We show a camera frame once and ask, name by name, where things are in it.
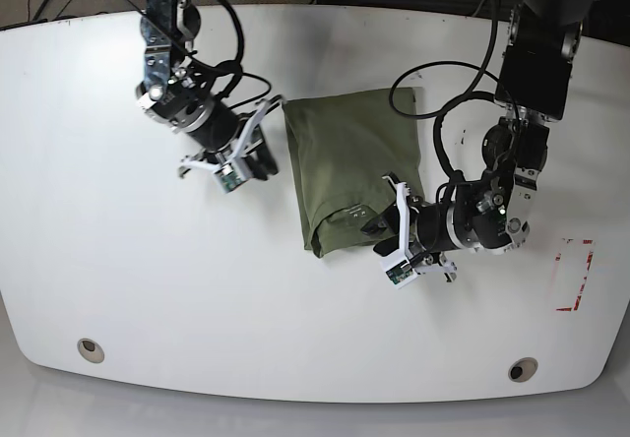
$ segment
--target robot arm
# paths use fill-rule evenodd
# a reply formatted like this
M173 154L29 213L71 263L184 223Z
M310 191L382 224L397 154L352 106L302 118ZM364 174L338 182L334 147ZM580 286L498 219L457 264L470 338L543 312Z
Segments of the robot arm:
M593 0L524 0L514 11L496 94L474 92L470 99L504 104L508 113L486 134L486 168L467 181L451 166L441 142L444 116L437 117L433 141L449 182L428 204L390 173L385 178L397 200L364 228L367 235L387 229L396 236L376 245L382 269L396 287L419 275L457 268L444 252L485 250L493 254L520 247L530 233L528 218L536 181L544 168L549 129L564 114L582 20Z
M256 112L245 115L235 114L223 103L243 76L245 40L234 11L225 0L218 1L232 17L238 44L233 60L210 67L190 58L201 28L201 16L191 0L147 0L146 16L151 21L141 23L147 48L145 77L137 96L147 115L201 146L196 155L182 160L180 176L193 168L208 170L229 193L248 179L267 180L278 173L260 127L276 101L261 100ZM230 81L214 94L215 82L225 76Z

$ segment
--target green cloth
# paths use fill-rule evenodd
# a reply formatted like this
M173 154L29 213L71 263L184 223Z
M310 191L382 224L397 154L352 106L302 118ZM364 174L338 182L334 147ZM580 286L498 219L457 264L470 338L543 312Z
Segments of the green cloth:
M360 229L396 199L382 179L385 173L395 172L422 194L417 123L390 108L388 93L300 99L283 106L304 248L318 258L380 240ZM394 99L400 110L415 113L411 88L397 90Z

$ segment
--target round hole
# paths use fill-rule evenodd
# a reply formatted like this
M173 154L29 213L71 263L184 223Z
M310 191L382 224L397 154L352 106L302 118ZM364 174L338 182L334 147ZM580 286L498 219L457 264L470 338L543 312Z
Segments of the round hole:
M518 380L522 376L523 376L523 368L521 368L520 366L515 366L514 368L510 370L510 378L512 378L513 380Z
M510 367L508 377L515 383L525 383L538 370L538 362L534 358L523 358Z
M83 344L83 347L89 352L92 352L92 351L96 350L96 345L95 345L94 342L82 341L81 343Z
M95 341L81 339L77 343L79 354L90 363L102 363L105 360L105 353Z

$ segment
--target white tabletop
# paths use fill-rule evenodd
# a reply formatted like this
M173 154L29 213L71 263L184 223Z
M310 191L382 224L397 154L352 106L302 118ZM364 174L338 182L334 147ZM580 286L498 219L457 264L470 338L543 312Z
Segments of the white tabletop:
M389 87L425 61L478 62L489 29L363 8L238 12L245 68L288 98ZM230 57L227 17L218 8L202 17L201 58ZM597 378L630 297L628 49L583 42L528 244L502 257L455 253L455 283L428 276L396 291L370 249L324 260L302 250L279 112L264 123L281 168L271 181L223 196L205 173L177 178L177 161L196 147L135 106L138 23L124 14L0 34L0 290L29 360L153 387L322 402L515 396ZM472 76L442 69L409 83L431 109ZM247 82L234 100L257 89ZM474 102L449 116L445 145L467 176L479 175L481 139L500 115ZM432 192L443 176L430 124L419 127ZM556 310L578 292L571 272L554 273L563 238L595 241L571 312ZM103 346L102 364L77 353L81 338ZM511 382L509 367L529 356L534 378Z
M0 298L0 427L2 437L627 437L629 333L622 329L610 366L586 390L419 405L281 403L112 383L33 365L20 354Z

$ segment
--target white table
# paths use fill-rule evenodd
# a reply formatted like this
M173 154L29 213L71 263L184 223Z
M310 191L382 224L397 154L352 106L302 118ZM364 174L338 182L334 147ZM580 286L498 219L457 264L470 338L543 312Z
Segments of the white table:
M392 10L238 12L246 69L288 98L389 87L436 59L478 62L489 30L485 21ZM200 57L230 57L226 15L212 8L202 17ZM196 147L135 106L138 23L123 14L0 34L0 290L29 360L291 401L473 400L596 380L630 297L630 50L583 42L565 119L551 129L528 244L501 257L454 253L455 283L429 276L396 291L370 249L324 260L302 251L280 113L264 124L281 169L270 182L223 196L205 173L177 178L176 163ZM434 108L472 76L436 69L409 83L421 87L421 107ZM246 82L234 100L257 90ZM467 176L479 175L481 139L500 115L472 102L449 116L445 146ZM444 179L430 124L420 129L430 193ZM554 275L562 238L596 242L571 312L556 311L575 281ZM78 354L81 338L103 346L102 364ZM528 356L536 375L511 382L508 369Z

